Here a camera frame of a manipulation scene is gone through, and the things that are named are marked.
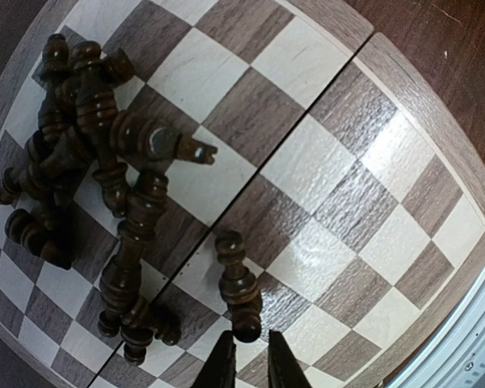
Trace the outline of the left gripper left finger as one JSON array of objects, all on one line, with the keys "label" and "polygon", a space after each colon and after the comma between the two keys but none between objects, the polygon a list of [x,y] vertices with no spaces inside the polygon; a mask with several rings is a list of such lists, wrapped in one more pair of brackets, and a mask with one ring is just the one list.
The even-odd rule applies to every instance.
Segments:
[{"label": "left gripper left finger", "polygon": [[196,378],[198,388],[234,388],[236,345],[232,331],[223,331]]}]

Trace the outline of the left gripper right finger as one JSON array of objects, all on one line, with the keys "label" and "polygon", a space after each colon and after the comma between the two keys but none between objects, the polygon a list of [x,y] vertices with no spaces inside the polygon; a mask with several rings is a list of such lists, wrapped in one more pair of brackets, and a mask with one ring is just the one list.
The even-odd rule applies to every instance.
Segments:
[{"label": "left gripper right finger", "polygon": [[271,388],[310,386],[292,350],[279,331],[269,332],[268,385]]}]

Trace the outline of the dark pawn chess piece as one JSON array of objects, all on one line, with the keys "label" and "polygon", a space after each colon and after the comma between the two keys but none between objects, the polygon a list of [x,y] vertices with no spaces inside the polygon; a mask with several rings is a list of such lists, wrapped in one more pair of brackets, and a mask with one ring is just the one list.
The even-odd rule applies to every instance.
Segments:
[{"label": "dark pawn chess piece", "polygon": [[215,239],[217,261],[224,267],[218,282],[221,298],[227,304],[235,338],[255,342],[261,335],[262,295],[255,274],[243,263],[246,246],[235,230],[223,230]]}]

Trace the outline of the wooden chess board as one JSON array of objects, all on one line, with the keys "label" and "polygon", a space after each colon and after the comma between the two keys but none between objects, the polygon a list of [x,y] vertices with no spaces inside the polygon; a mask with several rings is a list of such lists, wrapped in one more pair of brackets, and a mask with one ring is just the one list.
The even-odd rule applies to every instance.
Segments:
[{"label": "wooden chess board", "polygon": [[53,32],[124,49],[120,108],[217,147],[211,166],[165,166],[169,208],[141,262],[141,292],[180,316],[140,366],[97,329],[99,275],[118,221],[87,175],[72,207],[73,268],[9,240],[0,205],[0,334],[64,387],[189,387],[230,326],[216,228],[238,230],[314,387],[371,387],[485,283],[485,166],[415,68],[341,1],[49,1],[0,79],[0,175],[44,97]]}]

